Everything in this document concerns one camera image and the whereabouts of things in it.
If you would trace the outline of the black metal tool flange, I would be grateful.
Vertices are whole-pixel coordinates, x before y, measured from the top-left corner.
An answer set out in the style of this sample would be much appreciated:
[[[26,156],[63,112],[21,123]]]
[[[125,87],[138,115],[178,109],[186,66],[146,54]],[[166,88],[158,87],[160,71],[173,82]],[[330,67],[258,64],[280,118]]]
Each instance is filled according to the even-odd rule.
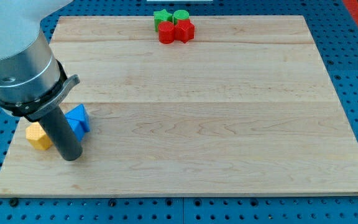
[[[44,95],[35,100],[17,103],[8,103],[0,99],[0,107],[6,111],[7,114],[17,117],[25,117],[30,122],[36,122],[45,116],[65,99],[70,90],[80,83],[78,75],[67,77],[63,65],[56,60],[60,71],[60,78],[57,83],[48,90]]]

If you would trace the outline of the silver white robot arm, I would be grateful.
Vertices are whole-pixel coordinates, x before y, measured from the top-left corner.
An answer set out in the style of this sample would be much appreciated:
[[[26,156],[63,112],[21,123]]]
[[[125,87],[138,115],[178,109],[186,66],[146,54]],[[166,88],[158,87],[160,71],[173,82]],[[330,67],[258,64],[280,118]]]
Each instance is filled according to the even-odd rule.
[[[83,149],[60,103],[80,79],[66,75],[40,22],[70,2],[0,1],[0,107],[39,122],[66,161],[79,158]]]

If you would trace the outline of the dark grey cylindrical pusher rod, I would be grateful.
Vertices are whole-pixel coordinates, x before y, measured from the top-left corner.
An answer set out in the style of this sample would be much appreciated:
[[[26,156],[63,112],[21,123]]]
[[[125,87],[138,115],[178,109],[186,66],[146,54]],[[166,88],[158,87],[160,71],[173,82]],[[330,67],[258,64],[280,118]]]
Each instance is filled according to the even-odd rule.
[[[39,123],[64,160],[74,161],[81,156],[83,148],[59,106],[41,117]]]

